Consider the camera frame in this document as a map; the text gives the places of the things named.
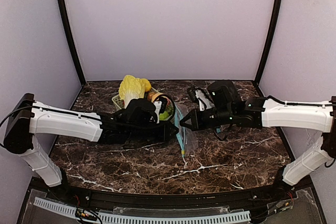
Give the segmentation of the orange pink peach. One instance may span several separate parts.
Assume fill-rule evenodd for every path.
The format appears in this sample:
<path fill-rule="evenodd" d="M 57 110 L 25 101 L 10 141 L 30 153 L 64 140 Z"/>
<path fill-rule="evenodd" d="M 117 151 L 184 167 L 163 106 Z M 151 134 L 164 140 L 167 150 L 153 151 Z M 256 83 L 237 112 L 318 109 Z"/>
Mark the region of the orange pink peach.
<path fill-rule="evenodd" d="M 147 95 L 147 99 L 150 101 L 150 102 L 154 102 L 155 99 L 161 95 L 160 92 L 149 92 L 148 95 Z"/>

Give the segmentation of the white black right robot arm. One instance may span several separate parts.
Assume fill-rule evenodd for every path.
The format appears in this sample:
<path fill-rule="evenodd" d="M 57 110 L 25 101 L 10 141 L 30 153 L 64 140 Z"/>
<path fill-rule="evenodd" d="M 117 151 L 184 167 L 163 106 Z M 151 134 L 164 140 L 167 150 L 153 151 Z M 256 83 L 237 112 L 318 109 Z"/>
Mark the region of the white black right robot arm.
<path fill-rule="evenodd" d="M 316 143 L 295 161 L 278 170 L 274 185 L 288 188 L 300 182 L 321 165 L 335 159 L 335 97 L 322 102 L 288 102 L 273 96 L 242 100 L 230 80 L 219 80 L 207 87 L 208 94 L 191 88 L 189 95 L 199 109 L 191 110 L 180 126 L 200 131 L 221 125 L 293 127 L 320 131 Z"/>

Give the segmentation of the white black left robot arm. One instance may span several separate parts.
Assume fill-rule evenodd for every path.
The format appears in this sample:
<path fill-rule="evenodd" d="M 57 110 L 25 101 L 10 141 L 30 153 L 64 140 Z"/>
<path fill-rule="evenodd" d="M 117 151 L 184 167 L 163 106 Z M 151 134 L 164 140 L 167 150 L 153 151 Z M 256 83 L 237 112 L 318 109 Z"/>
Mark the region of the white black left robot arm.
<path fill-rule="evenodd" d="M 179 129 L 172 122 L 174 114 L 161 120 L 168 102 L 133 99 L 112 114 L 88 113 L 54 108 L 38 102 L 26 93 L 3 121 L 7 123 L 1 147 L 20 156 L 48 187 L 67 184 L 67 176 L 38 143 L 38 134 L 70 136 L 97 144 L 124 144 L 135 138 L 165 142 Z"/>

